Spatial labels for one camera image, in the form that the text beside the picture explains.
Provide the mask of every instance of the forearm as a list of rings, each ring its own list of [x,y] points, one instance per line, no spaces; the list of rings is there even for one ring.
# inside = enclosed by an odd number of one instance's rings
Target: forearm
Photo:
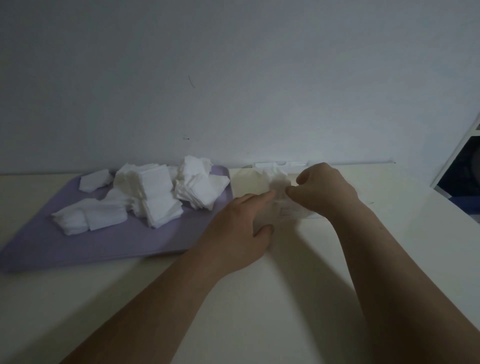
[[[360,304],[383,354],[441,362],[478,359],[479,332],[359,203],[330,218]]]
[[[220,278],[201,251],[186,252],[63,363],[169,363]]]

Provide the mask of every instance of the white wall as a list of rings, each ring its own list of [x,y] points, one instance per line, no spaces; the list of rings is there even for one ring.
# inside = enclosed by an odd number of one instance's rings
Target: white wall
[[[1,173],[193,154],[430,182],[480,111],[478,0],[12,0],[0,33]]]

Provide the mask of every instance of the table surface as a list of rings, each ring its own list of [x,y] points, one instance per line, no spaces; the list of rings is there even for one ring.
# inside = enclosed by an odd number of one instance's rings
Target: table surface
[[[480,327],[478,224],[396,164],[338,169],[419,266]],[[234,195],[259,192],[252,169],[230,174]],[[0,244],[74,176],[0,176]],[[176,258],[1,275],[0,363],[58,363]],[[173,363],[370,359],[365,322],[338,238],[325,219],[307,219],[279,225],[268,254],[214,287]]]

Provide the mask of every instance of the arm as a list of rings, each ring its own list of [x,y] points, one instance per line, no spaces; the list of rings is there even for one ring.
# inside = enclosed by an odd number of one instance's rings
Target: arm
[[[480,363],[480,332],[366,207],[338,170],[312,166],[287,194],[328,218],[382,362]]]
[[[253,219],[274,193],[248,194],[220,211],[198,244],[67,356],[62,363],[169,363],[207,294],[266,251],[273,228]]]

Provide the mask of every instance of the purple tray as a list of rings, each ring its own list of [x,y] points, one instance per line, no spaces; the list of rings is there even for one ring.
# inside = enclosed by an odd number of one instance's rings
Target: purple tray
[[[213,166],[212,174],[229,176],[228,169],[222,166]],[[146,219],[129,213],[121,224],[66,236],[51,214],[87,197],[102,199],[111,189],[103,187],[87,194],[78,190],[79,182],[80,177],[67,182],[9,241],[0,252],[1,271],[22,272],[183,252],[195,244],[213,216],[233,198],[229,184],[212,211],[195,211],[185,203],[180,218],[158,229],[149,228]]]

